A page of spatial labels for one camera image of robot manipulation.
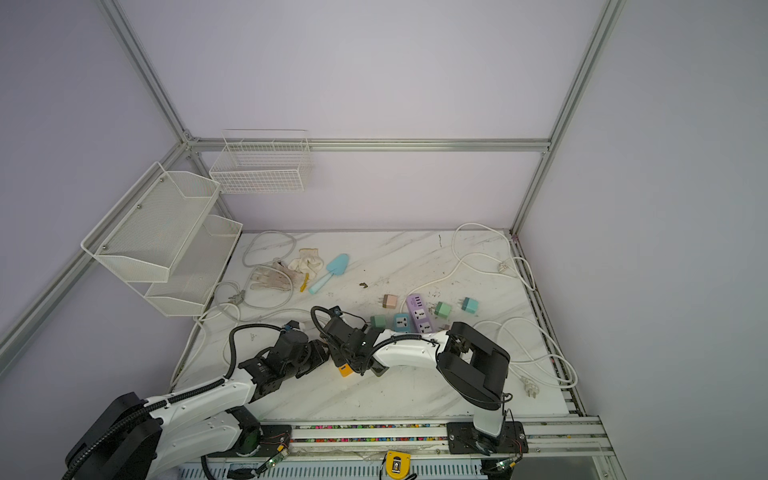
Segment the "teal plug adapter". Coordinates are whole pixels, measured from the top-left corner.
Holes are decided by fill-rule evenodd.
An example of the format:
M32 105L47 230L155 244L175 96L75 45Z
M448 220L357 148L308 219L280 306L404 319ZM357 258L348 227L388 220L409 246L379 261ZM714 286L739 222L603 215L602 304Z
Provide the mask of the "teal plug adapter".
M468 314L475 315L479 309L479 302L471 297L465 297L461 302L461 309Z

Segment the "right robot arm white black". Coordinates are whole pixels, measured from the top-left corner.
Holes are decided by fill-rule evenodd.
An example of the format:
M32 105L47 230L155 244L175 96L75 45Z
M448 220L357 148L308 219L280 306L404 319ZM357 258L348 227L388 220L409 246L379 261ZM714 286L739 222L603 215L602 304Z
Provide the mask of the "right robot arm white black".
M472 425L478 436L500 441L510 364L506 350L464 322L447 331L403 333L374 326L355 328L344 315L337 307L310 309L312 324L336 365L360 376L367 372L381 376L392 367L432 368L475 407Z

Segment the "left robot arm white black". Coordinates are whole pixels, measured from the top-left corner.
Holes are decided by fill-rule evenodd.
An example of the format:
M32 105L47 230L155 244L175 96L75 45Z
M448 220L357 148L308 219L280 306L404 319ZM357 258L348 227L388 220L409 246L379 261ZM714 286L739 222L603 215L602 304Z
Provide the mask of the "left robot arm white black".
M133 392L115 399L66 456L64 478L149 479L211 454L277 449L284 437L270 438L249 405L322 366L329 350L290 321L271 328L272 346L240 359L235 339L244 329L229 333L222 376L146 399Z

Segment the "teal power strip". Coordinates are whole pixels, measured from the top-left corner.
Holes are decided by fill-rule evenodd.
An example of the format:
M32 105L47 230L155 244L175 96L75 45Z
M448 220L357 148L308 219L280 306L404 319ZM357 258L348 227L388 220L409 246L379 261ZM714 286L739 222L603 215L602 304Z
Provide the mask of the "teal power strip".
M409 314L398 313L393 318L393 329L400 333L412 333L412 321Z

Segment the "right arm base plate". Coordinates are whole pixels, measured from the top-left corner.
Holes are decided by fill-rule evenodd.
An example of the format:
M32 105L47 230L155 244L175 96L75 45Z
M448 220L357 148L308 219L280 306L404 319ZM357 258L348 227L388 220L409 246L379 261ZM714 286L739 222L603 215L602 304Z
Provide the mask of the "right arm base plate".
M501 433L492 437L481 433L471 422L450 422L446 425L448 448L451 454L519 454L529 452L527 435L523 424L506 421Z

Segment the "orange power strip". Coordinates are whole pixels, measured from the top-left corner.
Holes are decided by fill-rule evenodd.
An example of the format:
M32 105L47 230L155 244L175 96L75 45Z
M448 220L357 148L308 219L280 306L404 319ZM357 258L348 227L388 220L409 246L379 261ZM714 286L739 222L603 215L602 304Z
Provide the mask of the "orange power strip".
M354 373L354 371L347 364L339 366L338 371L342 377L347 377Z

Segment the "pink plug adapter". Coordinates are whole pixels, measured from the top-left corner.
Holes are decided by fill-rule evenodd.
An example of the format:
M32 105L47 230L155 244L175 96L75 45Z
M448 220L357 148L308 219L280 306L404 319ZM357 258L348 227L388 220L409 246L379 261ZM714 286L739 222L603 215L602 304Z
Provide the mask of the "pink plug adapter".
M382 306L386 309L395 309L398 303L399 297L394 294L385 294L382 298Z

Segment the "green plug adapter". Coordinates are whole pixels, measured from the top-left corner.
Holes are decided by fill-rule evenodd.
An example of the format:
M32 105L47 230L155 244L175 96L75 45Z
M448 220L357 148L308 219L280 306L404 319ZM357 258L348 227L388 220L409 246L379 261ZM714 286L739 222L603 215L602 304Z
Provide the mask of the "green plug adapter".
M433 309L433 312L437 318L448 319L452 312L452 305L446 302L438 302Z

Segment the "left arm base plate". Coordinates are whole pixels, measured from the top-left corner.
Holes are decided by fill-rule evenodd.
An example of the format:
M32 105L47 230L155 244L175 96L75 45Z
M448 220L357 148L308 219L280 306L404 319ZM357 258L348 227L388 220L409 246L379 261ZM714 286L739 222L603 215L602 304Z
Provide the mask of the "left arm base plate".
M287 424L261 425L245 429L233 451L239 457L271 457L290 444L292 427Z

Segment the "purple power strip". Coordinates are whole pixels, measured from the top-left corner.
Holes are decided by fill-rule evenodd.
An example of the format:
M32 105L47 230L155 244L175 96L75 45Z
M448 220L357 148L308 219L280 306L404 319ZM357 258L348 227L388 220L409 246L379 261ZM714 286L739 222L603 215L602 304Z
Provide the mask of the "purple power strip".
M429 315L429 307L420 294L409 295L406 298L406 306L416 333L430 334L436 331Z

